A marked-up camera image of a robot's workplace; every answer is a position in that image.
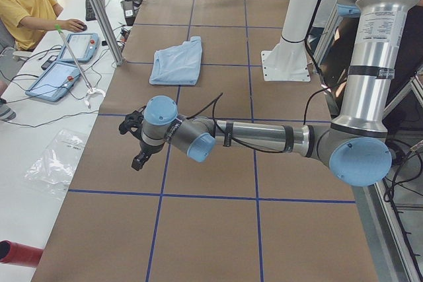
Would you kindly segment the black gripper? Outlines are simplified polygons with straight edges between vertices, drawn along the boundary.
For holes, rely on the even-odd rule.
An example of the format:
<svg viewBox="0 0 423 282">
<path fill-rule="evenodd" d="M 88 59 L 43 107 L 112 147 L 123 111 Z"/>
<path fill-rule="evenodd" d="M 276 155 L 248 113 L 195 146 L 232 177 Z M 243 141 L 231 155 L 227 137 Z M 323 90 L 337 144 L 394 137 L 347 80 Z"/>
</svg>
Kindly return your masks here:
<svg viewBox="0 0 423 282">
<path fill-rule="evenodd" d="M 162 137 L 150 136 L 144 131 L 135 131 L 131 134 L 139 139 L 140 152 L 132 161 L 132 168 L 134 170 L 141 170 L 143 165 L 150 159 L 150 157 L 160 152 L 164 147 L 164 140 Z"/>
</svg>

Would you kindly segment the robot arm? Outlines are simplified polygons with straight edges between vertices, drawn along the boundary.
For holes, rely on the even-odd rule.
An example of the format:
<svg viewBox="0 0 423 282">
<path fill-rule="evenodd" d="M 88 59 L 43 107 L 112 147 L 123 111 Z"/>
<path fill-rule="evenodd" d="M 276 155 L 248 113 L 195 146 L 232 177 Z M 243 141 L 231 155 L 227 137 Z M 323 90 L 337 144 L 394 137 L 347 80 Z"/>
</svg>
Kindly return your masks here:
<svg viewBox="0 0 423 282">
<path fill-rule="evenodd" d="M 299 128 L 217 120 L 201 113 L 184 116 L 168 96 L 155 96 L 126 117 L 120 129 L 139 140 L 132 168 L 140 170 L 165 144 L 197 162 L 216 144 L 240 145 L 262 153 L 298 153 L 322 162 L 337 178 L 364 187 L 391 168 L 383 111 L 409 10 L 419 0 L 338 0 L 340 10 L 359 18 L 344 81 L 341 111 L 328 125 Z"/>
</svg>

